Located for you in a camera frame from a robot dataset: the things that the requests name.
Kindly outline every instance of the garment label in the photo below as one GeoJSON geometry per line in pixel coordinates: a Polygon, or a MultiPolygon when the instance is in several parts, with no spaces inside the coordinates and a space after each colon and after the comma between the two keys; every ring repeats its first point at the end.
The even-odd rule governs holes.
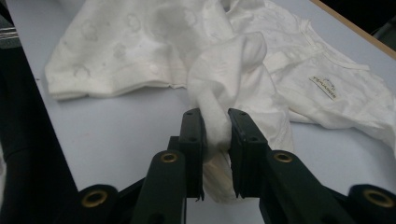
{"type": "Polygon", "coordinates": [[[332,100],[337,100],[338,95],[335,91],[334,85],[326,77],[310,77],[309,80],[313,81],[319,86],[332,100]]]}

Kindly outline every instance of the white table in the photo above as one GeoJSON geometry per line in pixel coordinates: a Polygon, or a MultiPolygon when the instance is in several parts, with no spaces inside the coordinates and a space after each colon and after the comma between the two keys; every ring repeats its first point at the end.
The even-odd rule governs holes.
{"type": "MultiPolygon", "coordinates": [[[[369,64],[396,92],[396,62],[309,0],[274,0],[312,21],[325,41],[357,63],[369,64]]],[[[142,89],[111,99],[51,99],[44,66],[83,0],[7,1],[37,86],[78,189],[109,184],[124,189],[144,177],[152,156],[178,135],[189,109],[185,90],[142,89]]],[[[390,148],[356,130],[292,124],[296,154],[331,189],[347,194],[356,184],[396,193],[390,148]]],[[[262,223],[258,201],[237,205],[188,202],[188,223],[262,223]]]]}

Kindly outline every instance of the screw hole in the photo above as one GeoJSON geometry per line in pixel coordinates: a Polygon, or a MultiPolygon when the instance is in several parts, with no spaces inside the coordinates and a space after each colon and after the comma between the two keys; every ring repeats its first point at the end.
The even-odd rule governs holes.
{"type": "Polygon", "coordinates": [[[177,161],[177,154],[175,153],[165,153],[161,155],[161,161],[163,162],[174,162],[177,161]]]}
{"type": "Polygon", "coordinates": [[[291,156],[289,156],[286,153],[283,152],[278,152],[274,155],[274,158],[277,161],[281,161],[281,162],[291,162],[293,160],[293,158],[291,156]]]}
{"type": "Polygon", "coordinates": [[[381,207],[390,208],[395,205],[395,202],[388,195],[375,189],[366,189],[363,195],[370,203],[381,207]]]}
{"type": "Polygon", "coordinates": [[[107,199],[107,192],[102,189],[96,189],[88,192],[81,201],[84,207],[92,208],[105,202],[107,199]]]}
{"type": "Polygon", "coordinates": [[[155,213],[149,216],[148,224],[163,224],[165,222],[165,216],[161,213],[155,213]]]}
{"type": "Polygon", "coordinates": [[[320,221],[325,224],[338,224],[338,220],[331,215],[324,215],[320,221]]]}

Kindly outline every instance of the table surface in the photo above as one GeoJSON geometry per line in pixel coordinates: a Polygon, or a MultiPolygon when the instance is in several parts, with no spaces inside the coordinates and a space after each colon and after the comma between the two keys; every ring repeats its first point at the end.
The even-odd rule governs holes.
{"type": "MultiPolygon", "coordinates": [[[[108,184],[124,189],[144,177],[152,156],[178,135],[189,109],[185,90],[145,88],[109,99],[50,98],[44,66],[83,0],[7,1],[36,84],[78,189],[108,184]]],[[[312,21],[314,29],[357,63],[370,65],[396,92],[396,62],[309,0],[274,0],[312,21]]],[[[325,186],[347,194],[356,184],[396,193],[392,150],[354,129],[326,130],[292,123],[295,153],[325,186]]],[[[188,200],[188,223],[262,223],[257,200],[225,205],[188,200]]]]}

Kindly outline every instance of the crumpled fabric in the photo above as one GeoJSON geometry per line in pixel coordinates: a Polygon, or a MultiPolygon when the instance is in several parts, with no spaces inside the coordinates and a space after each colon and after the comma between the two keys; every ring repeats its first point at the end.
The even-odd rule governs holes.
{"type": "Polygon", "coordinates": [[[273,149],[293,150],[290,120],[356,127],[395,148],[394,95],[382,79],[267,0],[87,0],[46,77],[58,100],[187,88],[207,132],[205,189],[221,203],[238,201],[230,107],[248,112],[273,149]]]}

